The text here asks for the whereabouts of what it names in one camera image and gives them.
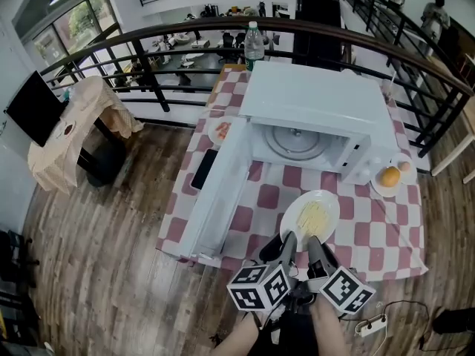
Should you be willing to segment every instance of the electrical outlet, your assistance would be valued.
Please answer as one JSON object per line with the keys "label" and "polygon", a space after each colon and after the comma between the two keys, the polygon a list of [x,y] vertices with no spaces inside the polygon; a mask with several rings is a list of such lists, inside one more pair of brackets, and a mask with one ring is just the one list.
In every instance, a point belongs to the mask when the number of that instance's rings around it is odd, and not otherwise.
{"label": "electrical outlet", "polygon": [[373,318],[369,323],[363,322],[363,325],[359,328],[359,335],[361,337],[368,336],[370,334],[379,331],[387,326],[387,315],[378,315],[377,317]]}

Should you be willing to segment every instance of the power strip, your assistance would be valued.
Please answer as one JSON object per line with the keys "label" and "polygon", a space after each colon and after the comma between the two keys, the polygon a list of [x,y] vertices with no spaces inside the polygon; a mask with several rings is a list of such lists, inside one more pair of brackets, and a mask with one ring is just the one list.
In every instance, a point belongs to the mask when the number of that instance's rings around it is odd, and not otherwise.
{"label": "power strip", "polygon": [[361,337],[366,337],[373,334],[380,329],[387,326],[387,315],[380,314],[372,318],[371,320],[365,320],[358,323],[355,327],[355,332]]}

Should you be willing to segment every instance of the noodles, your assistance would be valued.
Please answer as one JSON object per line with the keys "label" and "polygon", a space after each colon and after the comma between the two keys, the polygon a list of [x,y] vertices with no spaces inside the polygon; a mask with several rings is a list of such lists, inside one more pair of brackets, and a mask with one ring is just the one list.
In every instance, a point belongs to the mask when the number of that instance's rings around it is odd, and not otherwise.
{"label": "noodles", "polygon": [[305,203],[297,219],[297,225],[308,236],[321,235],[328,223],[328,213],[317,202]]}

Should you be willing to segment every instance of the bottle label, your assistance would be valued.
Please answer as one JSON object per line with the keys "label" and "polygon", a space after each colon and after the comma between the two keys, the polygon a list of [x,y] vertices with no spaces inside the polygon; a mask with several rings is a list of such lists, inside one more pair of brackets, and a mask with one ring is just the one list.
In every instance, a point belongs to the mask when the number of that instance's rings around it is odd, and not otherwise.
{"label": "bottle label", "polygon": [[260,58],[260,59],[249,59],[249,58],[246,58],[246,70],[248,71],[252,71],[254,69],[254,63],[256,61],[263,61],[264,60],[264,57]]}

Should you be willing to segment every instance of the egg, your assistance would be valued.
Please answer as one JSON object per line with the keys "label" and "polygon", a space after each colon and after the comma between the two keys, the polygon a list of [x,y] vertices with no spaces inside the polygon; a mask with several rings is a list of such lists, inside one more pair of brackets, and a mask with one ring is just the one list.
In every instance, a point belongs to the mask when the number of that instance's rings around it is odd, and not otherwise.
{"label": "egg", "polygon": [[399,171],[399,169],[395,168],[394,166],[390,166],[389,168],[386,168],[386,170],[384,170],[381,173],[379,182],[384,187],[390,188],[397,185],[400,177],[401,177],[401,172]]}
{"label": "egg", "polygon": [[398,168],[400,171],[409,171],[410,170],[410,163],[409,162],[400,162],[398,164]]}

